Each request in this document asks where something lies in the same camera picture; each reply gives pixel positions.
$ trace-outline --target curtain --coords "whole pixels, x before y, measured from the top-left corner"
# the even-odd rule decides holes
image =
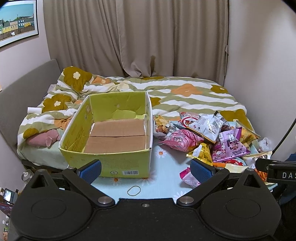
[[[51,58],[102,76],[223,85],[227,0],[44,0]]]

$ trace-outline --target cardboard box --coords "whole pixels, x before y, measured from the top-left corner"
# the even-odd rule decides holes
[[[113,92],[86,97],[59,149],[72,167],[99,159],[102,177],[149,177],[152,142],[148,93]]]

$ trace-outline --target gray headboard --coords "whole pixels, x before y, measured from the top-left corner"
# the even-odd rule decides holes
[[[39,105],[49,86],[57,82],[60,74],[57,61],[52,59],[0,92],[0,132],[14,152],[18,129],[27,115],[27,107]]]

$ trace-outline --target rubber band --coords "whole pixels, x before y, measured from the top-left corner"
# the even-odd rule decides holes
[[[127,191],[127,194],[129,195],[129,196],[132,196],[132,197],[134,197],[134,196],[137,196],[140,192],[141,192],[141,188],[140,188],[140,191],[138,192],[138,193],[136,193],[135,195],[131,195],[131,194],[129,194],[128,192],[132,189],[132,188],[134,188],[134,187],[138,187],[138,188],[140,188],[139,186],[132,186],[130,189],[128,189],[128,191]]]

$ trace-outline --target toilet paper roll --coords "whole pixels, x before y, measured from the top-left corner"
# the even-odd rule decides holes
[[[41,114],[42,113],[42,108],[39,107],[28,107],[28,114]]]

